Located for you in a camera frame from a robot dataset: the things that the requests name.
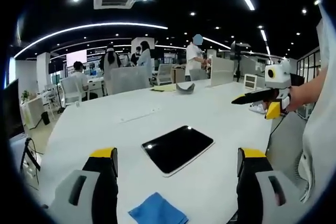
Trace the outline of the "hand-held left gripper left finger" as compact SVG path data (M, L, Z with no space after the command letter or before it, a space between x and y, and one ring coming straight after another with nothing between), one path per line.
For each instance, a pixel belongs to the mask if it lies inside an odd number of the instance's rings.
M55 223L117 223L118 149L90 154L55 190L48 208Z

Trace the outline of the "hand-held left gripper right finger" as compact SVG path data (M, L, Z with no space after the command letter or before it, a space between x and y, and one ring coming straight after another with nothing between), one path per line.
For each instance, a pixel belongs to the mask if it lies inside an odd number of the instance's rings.
M265 153L240 147L237 178L237 223L299 222L299 190L282 172L273 170Z

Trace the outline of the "person's right hand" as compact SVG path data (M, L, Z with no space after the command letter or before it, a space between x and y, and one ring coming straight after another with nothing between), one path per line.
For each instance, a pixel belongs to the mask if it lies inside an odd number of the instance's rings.
M307 100L304 86L292 86L289 95L290 103L286 107L287 112L295 111L298 107L304 105Z

